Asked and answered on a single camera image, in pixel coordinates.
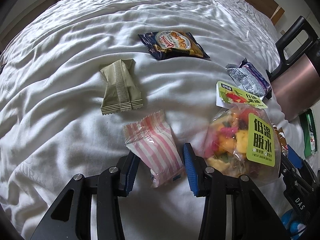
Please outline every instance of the cookie packet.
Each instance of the cookie packet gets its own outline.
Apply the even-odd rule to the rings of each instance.
[[[152,187],[181,177],[184,166],[162,110],[125,125],[123,133],[126,147],[150,168]]]
[[[279,176],[281,149],[278,137],[263,109],[233,104],[209,125],[203,157],[224,175],[248,175],[257,186]]]
[[[226,69],[240,89],[259,97],[261,100],[264,97],[267,99],[272,97],[271,85],[246,58],[239,67],[234,64],[228,64]]]
[[[100,70],[107,79],[107,87],[101,104],[103,115],[138,109],[143,106],[141,93],[128,71],[132,63],[133,59],[120,59]]]
[[[158,60],[172,57],[210,58],[191,33],[162,31],[138,34],[149,53]]]

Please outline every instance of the khaki wrapper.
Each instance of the khaki wrapper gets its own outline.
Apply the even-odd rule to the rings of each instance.
[[[107,79],[106,92],[101,105],[103,115],[138,109],[143,106],[141,92],[128,71],[133,62],[133,59],[120,59],[100,70]]]

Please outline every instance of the bed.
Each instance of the bed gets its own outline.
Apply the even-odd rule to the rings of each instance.
[[[162,30],[191,32],[210,59],[153,59],[137,34]],[[100,174],[128,153],[124,124],[160,109],[178,150],[191,142],[201,151],[220,109],[216,83],[234,84],[225,65],[247,57],[267,78],[265,70],[279,64],[277,39],[271,20],[244,0],[61,0],[51,6],[0,56],[0,65],[6,63],[0,75],[0,203],[14,227],[29,239],[74,174]],[[106,81],[99,67],[130,58],[145,105],[102,116]],[[270,120],[303,155],[299,121],[288,123],[275,97],[265,103]],[[261,190],[278,215],[290,208],[282,179]],[[150,189],[142,164],[133,191],[119,201],[130,239],[197,239],[204,199],[193,196],[186,177]]]

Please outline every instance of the yellow tag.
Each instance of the yellow tag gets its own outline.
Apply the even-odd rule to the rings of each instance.
[[[273,128],[253,113],[249,114],[247,159],[271,167],[275,166]]]
[[[217,87],[219,91],[219,97],[223,103],[242,103],[259,109],[268,108],[257,96],[234,87],[228,83],[219,81]]]

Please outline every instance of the blue object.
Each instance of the blue object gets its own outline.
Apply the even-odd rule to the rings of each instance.
[[[184,166],[186,168],[190,189],[193,192],[193,194],[197,196],[199,193],[198,174],[196,173],[196,169],[193,166],[191,156],[186,145],[183,146],[182,154],[183,154]]]
[[[297,240],[302,235],[305,229],[306,229],[306,225],[302,224],[298,220],[293,221],[290,225],[290,233],[292,235],[291,239]]]
[[[290,231],[291,240],[298,240],[303,231],[306,229],[306,225],[302,224],[298,218],[299,217],[294,209],[288,210],[281,217],[281,222],[285,229]]]
[[[134,180],[136,179],[136,174],[138,171],[139,160],[140,158],[138,156],[135,155],[133,157],[128,173],[125,175],[126,183],[125,183],[124,191],[126,192],[127,195],[129,195],[129,192],[132,191],[133,189]]]
[[[281,217],[281,222],[284,225],[285,229],[289,229],[291,222],[297,217],[293,209],[288,210],[286,213],[283,214]]]
[[[293,164],[293,166],[297,169],[302,168],[302,159],[297,155],[294,149],[291,148],[289,144],[288,146],[288,160]]]

